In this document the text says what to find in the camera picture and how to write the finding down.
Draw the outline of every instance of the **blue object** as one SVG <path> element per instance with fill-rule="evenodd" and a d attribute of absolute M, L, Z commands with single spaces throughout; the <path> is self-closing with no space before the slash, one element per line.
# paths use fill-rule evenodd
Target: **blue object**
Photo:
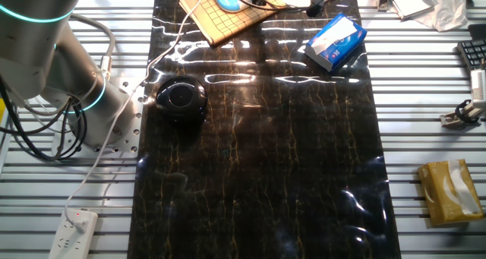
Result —
<path fill-rule="evenodd" d="M 47 24 L 47 23 L 54 23 L 56 21 L 60 21 L 64 18 L 66 18 L 67 16 L 71 15 L 71 13 L 74 11 L 74 9 L 72 11 L 69 11 L 69 13 L 67 13 L 66 15 L 61 16 L 61 17 L 57 17 L 57 18 L 54 18 L 54 19 L 35 19 L 35 18 L 31 18 L 31 17 L 26 17 L 26 16 L 17 14 L 15 12 L 9 10 L 8 8 L 6 8 L 3 5 L 0 5 L 0 11 L 5 12 L 6 14 L 8 14 L 12 17 L 16 17 L 19 20 L 29 21 L 29 22 L 38 23 L 38 24 Z"/>
<path fill-rule="evenodd" d="M 218 5 L 227 12 L 240 12 L 246 8 L 246 5 L 239 0 L 216 0 Z"/>
<path fill-rule="evenodd" d="M 305 54 L 315 60 L 320 66 L 324 67 L 328 71 L 336 69 L 353 50 L 355 50 L 365 39 L 368 33 L 363 27 L 353 21 L 353 26 L 356 32 L 347 36 L 344 39 L 337 40 L 327 49 L 319 54 L 316 54 L 312 43 L 315 42 L 320 36 L 326 36 L 326 32 L 336 25 L 341 19 L 347 18 L 343 13 L 339 13 L 334 19 L 331 20 L 316 36 L 314 36 L 305 46 Z"/>

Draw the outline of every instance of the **white power strip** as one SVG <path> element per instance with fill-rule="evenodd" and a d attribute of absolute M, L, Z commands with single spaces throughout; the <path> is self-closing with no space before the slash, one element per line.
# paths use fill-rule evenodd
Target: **white power strip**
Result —
<path fill-rule="evenodd" d="M 486 72 L 482 69 L 471 71 L 472 107 L 486 108 Z"/>
<path fill-rule="evenodd" d="M 49 259 L 86 259 L 88 256 L 98 215 L 86 210 L 69 209 L 69 218 L 74 222 L 86 222 L 86 231 L 79 233 L 68 222 L 65 212 L 62 212 L 61 223 L 55 233 Z"/>

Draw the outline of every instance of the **yellow tissue box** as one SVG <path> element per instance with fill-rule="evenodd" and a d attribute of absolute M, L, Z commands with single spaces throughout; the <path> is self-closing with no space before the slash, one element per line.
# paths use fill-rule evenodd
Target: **yellow tissue box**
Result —
<path fill-rule="evenodd" d="M 418 174 L 432 225 L 484 218 L 465 160 L 427 163 L 418 168 Z"/>

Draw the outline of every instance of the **white paper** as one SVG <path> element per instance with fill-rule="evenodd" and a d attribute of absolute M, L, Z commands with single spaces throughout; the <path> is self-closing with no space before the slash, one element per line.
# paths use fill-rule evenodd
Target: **white paper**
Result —
<path fill-rule="evenodd" d="M 452 179 L 453 187 L 456 189 L 459 205 L 464 214 L 472 214 L 481 212 L 476 201 L 474 200 L 468 186 L 462 180 L 461 165 L 458 160 L 449 161 L 449 174 Z"/>
<path fill-rule="evenodd" d="M 354 23 L 348 18 L 343 17 L 333 27 L 320 35 L 311 46 L 316 52 L 316 55 L 319 55 L 337 40 L 351 36 L 356 31 Z"/>

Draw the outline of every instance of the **black marble mat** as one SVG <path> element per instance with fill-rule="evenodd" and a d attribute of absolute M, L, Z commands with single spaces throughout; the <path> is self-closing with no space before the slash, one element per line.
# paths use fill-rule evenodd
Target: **black marble mat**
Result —
<path fill-rule="evenodd" d="M 360 22 L 356 0 L 332 0 L 216 49 L 186 26 L 146 87 L 129 258 L 400 258 L 365 48 L 332 75 L 304 55 L 339 12 Z M 185 13 L 156 0 L 154 16 L 150 58 Z M 183 74 L 208 90 L 200 128 L 153 102 Z"/>

